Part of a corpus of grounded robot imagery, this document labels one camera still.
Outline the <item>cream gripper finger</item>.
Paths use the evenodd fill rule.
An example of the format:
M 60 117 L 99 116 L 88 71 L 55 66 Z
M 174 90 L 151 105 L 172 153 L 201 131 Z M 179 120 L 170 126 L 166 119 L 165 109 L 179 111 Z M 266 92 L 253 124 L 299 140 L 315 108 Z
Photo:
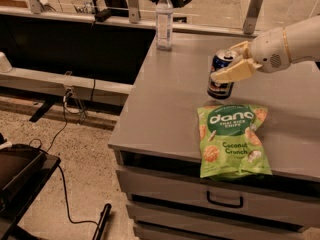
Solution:
M 238 57 L 243 57 L 247 59 L 250 55 L 249 48 L 250 48 L 250 42 L 243 41 L 230 47 L 230 50 L 234 51 Z
M 210 77 L 212 81 L 220 84 L 237 82 L 252 77 L 261 67 L 262 64 L 252 58 L 242 59 L 236 64 L 230 64 L 212 73 Z

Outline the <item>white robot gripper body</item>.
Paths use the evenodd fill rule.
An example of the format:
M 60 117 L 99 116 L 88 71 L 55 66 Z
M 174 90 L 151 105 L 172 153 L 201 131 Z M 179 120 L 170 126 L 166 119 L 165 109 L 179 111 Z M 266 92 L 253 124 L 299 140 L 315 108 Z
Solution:
M 286 31 L 275 28 L 261 33 L 249 45 L 249 53 L 258 65 L 258 71 L 274 73 L 291 65 Z

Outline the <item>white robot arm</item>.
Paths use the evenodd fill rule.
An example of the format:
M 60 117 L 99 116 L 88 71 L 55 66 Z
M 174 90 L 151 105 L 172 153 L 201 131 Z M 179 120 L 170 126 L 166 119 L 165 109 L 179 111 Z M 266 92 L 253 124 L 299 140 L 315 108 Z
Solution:
M 320 61 L 320 16 L 261 33 L 252 41 L 229 48 L 235 59 L 210 75 L 225 84 L 253 76 L 257 71 L 274 73 L 304 61 Z

